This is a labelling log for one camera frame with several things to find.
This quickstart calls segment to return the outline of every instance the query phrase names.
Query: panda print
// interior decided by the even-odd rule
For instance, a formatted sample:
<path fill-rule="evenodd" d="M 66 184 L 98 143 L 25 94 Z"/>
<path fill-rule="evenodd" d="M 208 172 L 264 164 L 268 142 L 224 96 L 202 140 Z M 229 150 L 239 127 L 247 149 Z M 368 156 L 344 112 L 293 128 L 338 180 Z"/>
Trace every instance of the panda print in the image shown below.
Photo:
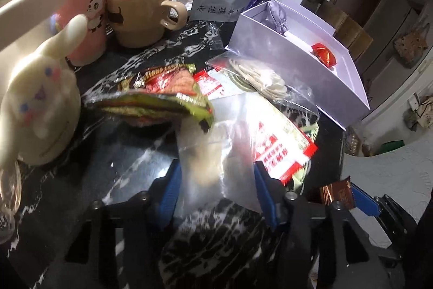
<path fill-rule="evenodd" d="M 87 27 L 89 28 L 89 31 L 94 33 L 102 26 L 102 19 L 104 16 L 103 0 L 90 0 L 86 16 L 89 19 Z"/>

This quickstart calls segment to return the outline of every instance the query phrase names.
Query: black marble table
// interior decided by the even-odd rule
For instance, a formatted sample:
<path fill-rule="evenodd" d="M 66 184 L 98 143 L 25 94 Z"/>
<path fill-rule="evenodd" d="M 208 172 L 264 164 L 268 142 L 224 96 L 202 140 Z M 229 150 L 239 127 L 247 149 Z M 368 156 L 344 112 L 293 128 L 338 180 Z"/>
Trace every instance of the black marble table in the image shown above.
<path fill-rule="evenodd" d="M 147 67 L 185 62 L 203 69 L 206 60 L 223 52 L 233 29 L 234 23 L 190 22 L 144 50 L 122 48 L 111 36 L 98 61 L 75 69 L 78 86 L 85 97 L 105 92 L 116 78 Z M 319 150 L 304 192 L 338 180 L 341 173 L 343 131 L 324 115 L 319 126 Z M 59 158 L 42 167 L 22 166 L 16 231 L 0 246 L 1 255 L 26 286 L 42 287 L 50 263 L 93 200 L 126 201 L 164 176 L 177 156 L 170 125 L 137 129 L 83 110 L 75 136 Z"/>

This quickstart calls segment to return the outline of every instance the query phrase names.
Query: brown candy wrapper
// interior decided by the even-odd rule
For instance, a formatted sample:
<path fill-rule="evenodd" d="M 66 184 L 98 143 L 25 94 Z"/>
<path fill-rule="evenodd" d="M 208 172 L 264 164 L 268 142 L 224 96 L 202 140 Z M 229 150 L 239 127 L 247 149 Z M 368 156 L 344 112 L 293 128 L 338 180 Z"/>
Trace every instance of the brown candy wrapper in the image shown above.
<path fill-rule="evenodd" d="M 337 64 L 334 54 L 323 44 L 317 43 L 312 46 L 314 55 L 328 68 Z"/>
<path fill-rule="evenodd" d="M 348 210 L 356 207 L 352 194 L 350 177 L 321 187 L 320 198 L 324 205 L 330 205 L 332 201 L 338 200 L 341 201 Z"/>

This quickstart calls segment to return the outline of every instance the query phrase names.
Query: screw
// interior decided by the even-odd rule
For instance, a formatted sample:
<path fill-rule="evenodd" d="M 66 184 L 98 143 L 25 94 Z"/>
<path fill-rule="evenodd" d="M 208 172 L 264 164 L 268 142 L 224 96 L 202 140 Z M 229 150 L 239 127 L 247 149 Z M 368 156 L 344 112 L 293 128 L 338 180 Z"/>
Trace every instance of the screw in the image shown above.
<path fill-rule="evenodd" d="M 285 198 L 290 201 L 294 201 L 297 199 L 297 193 L 294 191 L 288 191 L 285 195 Z"/>
<path fill-rule="evenodd" d="M 335 200 L 332 202 L 332 207 L 334 207 L 336 210 L 342 210 L 344 208 L 344 205 L 341 201 Z"/>
<path fill-rule="evenodd" d="M 147 201 L 150 200 L 150 195 L 147 191 L 140 191 L 138 193 L 136 193 L 133 198 L 135 200 L 141 200 L 141 201 Z"/>
<path fill-rule="evenodd" d="M 92 210 L 97 210 L 103 206 L 105 206 L 105 204 L 101 200 L 95 200 L 90 204 Z"/>

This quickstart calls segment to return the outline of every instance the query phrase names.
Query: red and white packaging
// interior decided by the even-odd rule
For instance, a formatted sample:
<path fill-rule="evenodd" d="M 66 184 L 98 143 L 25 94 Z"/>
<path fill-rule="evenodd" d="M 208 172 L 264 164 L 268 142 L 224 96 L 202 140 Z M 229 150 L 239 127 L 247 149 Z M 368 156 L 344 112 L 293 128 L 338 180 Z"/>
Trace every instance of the red and white packaging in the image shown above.
<path fill-rule="evenodd" d="M 194 79 L 210 100 L 244 93 L 225 73 L 202 70 Z M 317 146 L 259 93 L 252 95 L 249 104 L 254 108 L 252 121 L 258 122 L 255 161 L 262 161 L 272 178 L 287 184 L 314 155 Z"/>

